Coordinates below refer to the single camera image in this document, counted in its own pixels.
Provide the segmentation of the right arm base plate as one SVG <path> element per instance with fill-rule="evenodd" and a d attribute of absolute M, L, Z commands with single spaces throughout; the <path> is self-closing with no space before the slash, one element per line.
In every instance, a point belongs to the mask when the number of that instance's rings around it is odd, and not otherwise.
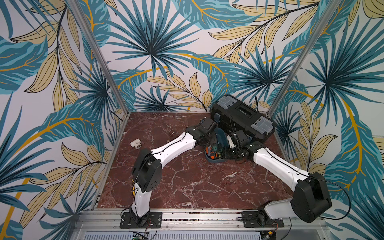
<path fill-rule="evenodd" d="M 285 224 L 282 219 L 271 219 L 264 212 L 241 212 L 237 221 L 242 222 L 245 228 L 280 228 Z"/>

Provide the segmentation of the aluminium corner post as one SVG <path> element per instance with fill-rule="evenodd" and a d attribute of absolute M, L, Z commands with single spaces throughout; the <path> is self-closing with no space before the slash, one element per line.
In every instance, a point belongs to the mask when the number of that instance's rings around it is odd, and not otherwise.
<path fill-rule="evenodd" d="M 115 94 L 118 104 L 120 105 L 121 109 L 123 110 L 124 115 L 126 117 L 128 117 L 130 115 L 130 112 L 126 107 L 125 101 L 123 100 L 121 94 L 119 93 L 117 84 L 116 84 L 116 82 L 113 78 L 113 75 L 112 75 L 112 73 L 111 73 L 111 71 L 107 65 L 107 62 L 105 61 L 105 58 L 102 54 L 102 51 L 101 51 L 101 49 L 97 43 L 97 40 L 95 38 L 93 31 L 91 29 L 91 26 L 87 23 L 86 16 L 81 9 L 79 1 L 69 0 L 67 2 L 68 2 L 69 6 L 70 6 L 70 8 L 74 14 L 76 21 L 78 22 L 81 30 L 83 31 L 85 38 L 86 38 L 88 44 L 90 45 L 90 49 L 94 53 L 95 59 L 99 63 L 99 66 L 101 67 L 103 74 L 105 75 L 107 82 L 112 89 L 112 92 Z"/>
<path fill-rule="evenodd" d="M 325 8 L 324 14 L 319 18 L 319 23 L 315 25 L 313 33 L 309 36 L 306 44 L 303 47 L 303 50 L 300 52 L 286 80 L 284 81 L 279 92 L 277 93 L 272 106 L 268 110 L 269 117 L 272 117 L 276 112 L 278 105 L 280 104 L 281 100 L 284 98 L 285 92 L 288 90 L 298 70 L 302 66 L 304 60 L 306 59 L 310 51 L 313 49 L 315 43 L 317 42 L 319 37 L 322 35 L 323 30 L 326 28 L 329 20 L 331 19 L 333 13 L 335 12 L 336 8 L 339 6 L 340 3 L 341 1 L 330 1 L 327 7 Z"/>

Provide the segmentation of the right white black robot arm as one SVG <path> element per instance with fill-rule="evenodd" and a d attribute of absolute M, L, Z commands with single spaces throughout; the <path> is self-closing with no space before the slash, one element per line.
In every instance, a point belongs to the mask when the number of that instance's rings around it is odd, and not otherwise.
<path fill-rule="evenodd" d="M 298 217 L 306 223 L 313 222 L 332 207 L 332 200 L 325 178 L 319 173 L 310 174 L 288 163 L 260 142 L 250 142 L 243 131 L 227 137 L 231 157 L 247 157 L 267 169 L 292 191 L 291 198 L 271 201 L 261 208 L 271 220 Z"/>

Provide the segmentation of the aluminium front rail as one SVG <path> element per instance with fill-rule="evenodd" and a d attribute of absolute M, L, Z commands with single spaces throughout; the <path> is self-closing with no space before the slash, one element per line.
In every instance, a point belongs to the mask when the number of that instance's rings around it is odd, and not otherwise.
<path fill-rule="evenodd" d="M 238 221 L 240 210 L 161 209 L 160 226 L 144 235 L 143 229 L 122 229 L 120 209 L 86 211 L 80 215 L 72 240 L 262 240 L 273 232 L 273 240 L 331 240 L 324 220 L 305 223 L 298 218 L 284 218 L 270 228 L 246 228 Z"/>

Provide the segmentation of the left aluminium corner post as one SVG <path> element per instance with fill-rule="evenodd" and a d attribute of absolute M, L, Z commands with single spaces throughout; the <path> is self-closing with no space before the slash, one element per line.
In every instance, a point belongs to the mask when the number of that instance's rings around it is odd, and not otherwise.
<path fill-rule="evenodd" d="M 125 101 L 123 100 L 121 94 L 119 93 L 117 84 L 116 84 L 116 82 L 113 78 L 113 75 L 112 75 L 112 73 L 111 73 L 111 71 L 107 65 L 107 62 L 105 61 L 105 58 L 102 54 L 102 51 L 101 51 L 101 49 L 97 43 L 97 40 L 95 38 L 93 31 L 91 29 L 91 26 L 87 23 L 86 16 L 81 9 L 79 1 L 69 0 L 67 2 L 68 2 L 69 6 L 70 6 L 70 8 L 74 14 L 76 21 L 78 22 L 81 30 L 83 31 L 85 38 L 86 38 L 88 44 L 90 45 L 90 49 L 94 53 L 95 59 L 99 63 L 99 66 L 101 67 L 103 74 L 105 75 L 107 82 L 112 89 L 112 92 L 115 94 L 118 104 L 120 105 L 121 109 L 123 110 L 124 115 L 126 117 L 128 117 L 130 115 L 130 112 L 126 107 Z"/>

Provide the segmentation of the teal plastic storage box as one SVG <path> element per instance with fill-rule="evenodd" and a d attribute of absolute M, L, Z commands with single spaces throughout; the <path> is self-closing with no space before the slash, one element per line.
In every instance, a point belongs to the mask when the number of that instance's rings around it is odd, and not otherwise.
<path fill-rule="evenodd" d="M 216 128 L 210 135 L 208 144 L 205 145 L 205 157 L 210 163 L 223 163 L 228 160 L 230 144 L 226 133 Z"/>

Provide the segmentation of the white pipe tee fitting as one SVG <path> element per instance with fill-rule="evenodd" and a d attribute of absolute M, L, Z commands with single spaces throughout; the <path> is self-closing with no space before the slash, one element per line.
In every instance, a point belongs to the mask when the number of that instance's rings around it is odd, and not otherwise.
<path fill-rule="evenodd" d="M 140 139 L 135 139 L 134 141 L 130 142 L 130 145 L 132 148 L 140 149 L 142 144 Z"/>

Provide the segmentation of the orange handle screwdriver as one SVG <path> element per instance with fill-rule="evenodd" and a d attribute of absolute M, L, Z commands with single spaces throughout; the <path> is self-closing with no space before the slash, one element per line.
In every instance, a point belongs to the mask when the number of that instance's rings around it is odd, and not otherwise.
<path fill-rule="evenodd" d="M 216 160 L 218 158 L 217 152 L 210 152 L 210 159 Z"/>

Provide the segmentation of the right aluminium corner post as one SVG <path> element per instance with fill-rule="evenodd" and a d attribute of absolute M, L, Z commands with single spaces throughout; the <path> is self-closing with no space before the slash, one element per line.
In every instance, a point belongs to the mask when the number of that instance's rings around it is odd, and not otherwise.
<path fill-rule="evenodd" d="M 286 80 L 284 81 L 279 92 L 277 93 L 272 106 L 268 110 L 269 117 L 272 117 L 276 112 L 278 105 L 280 104 L 281 100 L 284 98 L 285 92 L 288 90 L 298 70 L 302 66 L 304 60 L 306 59 L 310 51 L 313 49 L 315 43 L 317 42 L 319 37 L 322 35 L 323 30 L 326 28 L 329 20 L 331 19 L 333 13 L 335 12 L 336 8 L 339 6 L 340 3 L 341 1 L 330 1 L 327 7 L 325 8 L 324 14 L 319 18 L 319 23 L 315 25 L 313 33 L 309 36 L 306 44 L 303 47 L 303 50 L 300 52 Z"/>

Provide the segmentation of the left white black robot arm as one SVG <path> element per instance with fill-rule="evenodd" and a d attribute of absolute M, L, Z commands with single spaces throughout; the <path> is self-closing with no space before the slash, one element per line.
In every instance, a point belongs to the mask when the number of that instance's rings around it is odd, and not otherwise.
<path fill-rule="evenodd" d="M 132 172 L 133 203 L 129 208 L 136 224 L 142 224 L 148 217 L 152 191 L 161 182 L 163 168 L 184 152 L 208 144 L 217 127 L 214 120 L 204 118 L 169 143 L 152 150 L 140 150 Z"/>

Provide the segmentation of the green orange ratchet screwdriver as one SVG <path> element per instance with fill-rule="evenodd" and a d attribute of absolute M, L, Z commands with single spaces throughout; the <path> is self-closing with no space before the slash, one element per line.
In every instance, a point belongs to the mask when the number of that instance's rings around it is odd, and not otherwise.
<path fill-rule="evenodd" d="M 215 152 L 214 148 L 212 148 L 210 146 L 206 147 L 206 153 L 210 154 L 211 152 Z"/>

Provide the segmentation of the black plastic toolbox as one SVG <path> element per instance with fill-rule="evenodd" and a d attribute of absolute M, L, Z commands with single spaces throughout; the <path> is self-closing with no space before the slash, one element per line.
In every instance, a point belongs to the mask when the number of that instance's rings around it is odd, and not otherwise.
<path fill-rule="evenodd" d="M 231 95 L 216 101 L 210 114 L 227 134 L 242 130 L 252 142 L 265 143 L 277 126 L 272 119 Z"/>

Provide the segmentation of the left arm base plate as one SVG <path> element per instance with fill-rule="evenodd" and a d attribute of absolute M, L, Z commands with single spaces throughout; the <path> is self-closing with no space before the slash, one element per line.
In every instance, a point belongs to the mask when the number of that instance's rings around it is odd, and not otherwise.
<path fill-rule="evenodd" d="M 134 213 L 123 212 L 120 229 L 158 229 L 162 226 L 162 212 L 149 212 L 139 218 Z"/>

